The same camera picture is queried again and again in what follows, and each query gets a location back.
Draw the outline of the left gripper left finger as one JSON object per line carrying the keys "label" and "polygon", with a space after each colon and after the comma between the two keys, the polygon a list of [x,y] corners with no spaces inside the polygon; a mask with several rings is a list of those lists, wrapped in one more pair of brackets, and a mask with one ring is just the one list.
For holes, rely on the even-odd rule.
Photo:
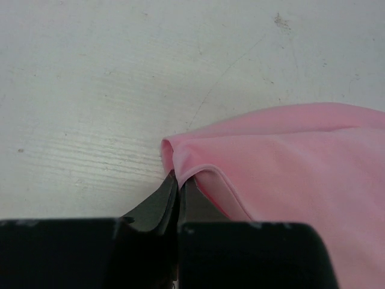
{"label": "left gripper left finger", "polygon": [[2,288],[173,288],[176,177],[121,217],[1,221]]}

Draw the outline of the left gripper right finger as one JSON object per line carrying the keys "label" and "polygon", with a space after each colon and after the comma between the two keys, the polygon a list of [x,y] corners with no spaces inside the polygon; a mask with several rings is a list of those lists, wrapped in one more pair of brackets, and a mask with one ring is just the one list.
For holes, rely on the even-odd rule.
{"label": "left gripper right finger", "polygon": [[180,190],[180,288],[337,288],[327,249],[304,223],[234,222],[199,190]]}

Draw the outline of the pink t shirt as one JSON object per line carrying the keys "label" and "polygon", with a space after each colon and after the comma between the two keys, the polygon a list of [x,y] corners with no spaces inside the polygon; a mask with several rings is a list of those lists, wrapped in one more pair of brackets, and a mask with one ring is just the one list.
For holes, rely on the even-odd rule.
{"label": "pink t shirt", "polygon": [[384,287],[384,113],[337,103],[234,117],[161,143],[166,172],[233,220],[310,224],[341,288]]}

